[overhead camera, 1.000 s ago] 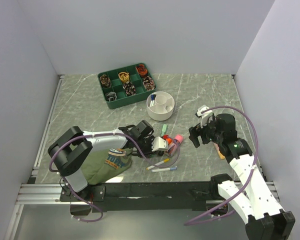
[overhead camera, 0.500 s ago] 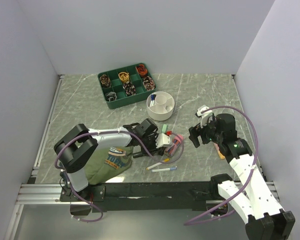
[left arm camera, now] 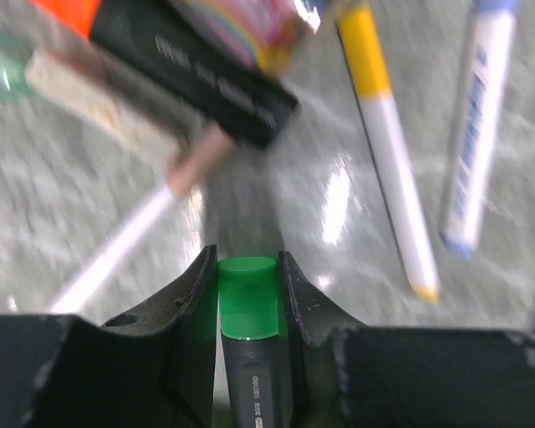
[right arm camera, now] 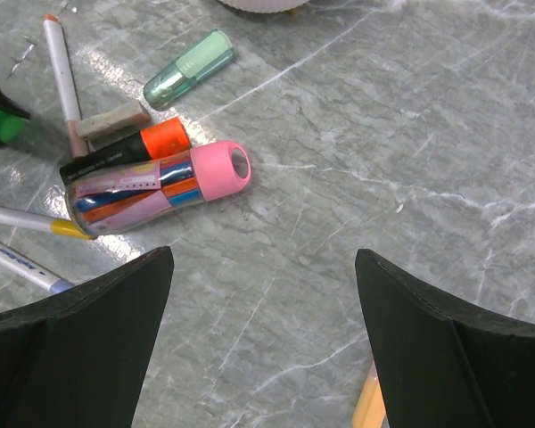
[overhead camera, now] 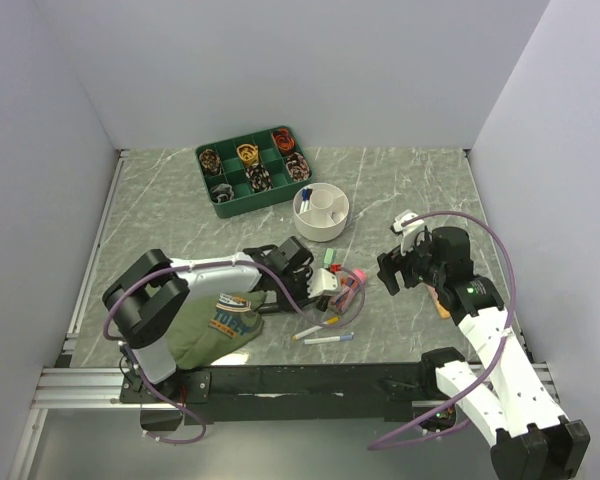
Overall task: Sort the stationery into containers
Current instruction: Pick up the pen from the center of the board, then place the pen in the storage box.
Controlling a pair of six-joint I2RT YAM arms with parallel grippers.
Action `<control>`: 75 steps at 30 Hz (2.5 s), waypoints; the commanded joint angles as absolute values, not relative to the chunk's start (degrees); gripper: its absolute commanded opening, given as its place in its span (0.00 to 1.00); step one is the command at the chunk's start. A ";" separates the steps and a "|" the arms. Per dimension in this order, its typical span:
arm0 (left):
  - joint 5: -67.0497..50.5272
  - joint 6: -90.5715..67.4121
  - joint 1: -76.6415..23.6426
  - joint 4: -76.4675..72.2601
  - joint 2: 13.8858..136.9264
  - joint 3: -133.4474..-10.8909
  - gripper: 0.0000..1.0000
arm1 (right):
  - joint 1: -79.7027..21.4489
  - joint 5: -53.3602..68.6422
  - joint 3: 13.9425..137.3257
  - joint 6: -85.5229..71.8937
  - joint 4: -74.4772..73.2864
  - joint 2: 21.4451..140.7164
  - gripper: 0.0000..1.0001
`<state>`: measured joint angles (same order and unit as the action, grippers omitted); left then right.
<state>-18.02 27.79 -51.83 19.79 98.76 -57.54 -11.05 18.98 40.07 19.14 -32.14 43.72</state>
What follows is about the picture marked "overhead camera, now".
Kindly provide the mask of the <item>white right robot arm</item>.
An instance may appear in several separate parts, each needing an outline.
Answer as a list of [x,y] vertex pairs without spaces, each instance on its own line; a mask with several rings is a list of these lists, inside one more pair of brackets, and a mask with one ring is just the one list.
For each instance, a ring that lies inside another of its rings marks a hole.
[[572,479],[591,437],[547,391],[511,328],[510,309],[493,282],[474,271],[468,233],[458,227],[408,234],[377,258],[388,292],[425,284],[476,352],[484,372],[475,375],[454,349],[421,357],[421,392],[446,395],[490,448],[500,479]]

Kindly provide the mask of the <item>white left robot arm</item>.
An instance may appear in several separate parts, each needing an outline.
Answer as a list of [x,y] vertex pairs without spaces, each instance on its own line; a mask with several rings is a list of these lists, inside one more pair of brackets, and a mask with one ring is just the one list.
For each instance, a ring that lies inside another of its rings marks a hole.
[[143,254],[105,291],[106,327],[116,327],[133,369],[156,401],[173,399],[179,370],[211,363],[250,342],[267,311],[299,312],[337,280],[313,266],[296,237],[203,260]]

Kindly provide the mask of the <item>black marker green cap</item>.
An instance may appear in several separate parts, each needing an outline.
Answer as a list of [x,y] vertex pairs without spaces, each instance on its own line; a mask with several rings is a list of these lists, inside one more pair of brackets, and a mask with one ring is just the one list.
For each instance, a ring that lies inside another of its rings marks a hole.
[[257,311],[262,315],[270,315],[279,313],[280,308],[277,303],[264,303],[258,307]]

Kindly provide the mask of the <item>white round pen holder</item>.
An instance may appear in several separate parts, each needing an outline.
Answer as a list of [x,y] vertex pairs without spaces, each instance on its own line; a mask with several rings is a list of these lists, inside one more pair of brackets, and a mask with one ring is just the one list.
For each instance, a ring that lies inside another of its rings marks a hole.
[[[305,188],[313,190],[309,209],[300,213],[302,193]],[[324,243],[334,240],[347,224],[350,204],[345,193],[329,183],[311,183],[295,194],[292,202],[296,230],[305,239]]]

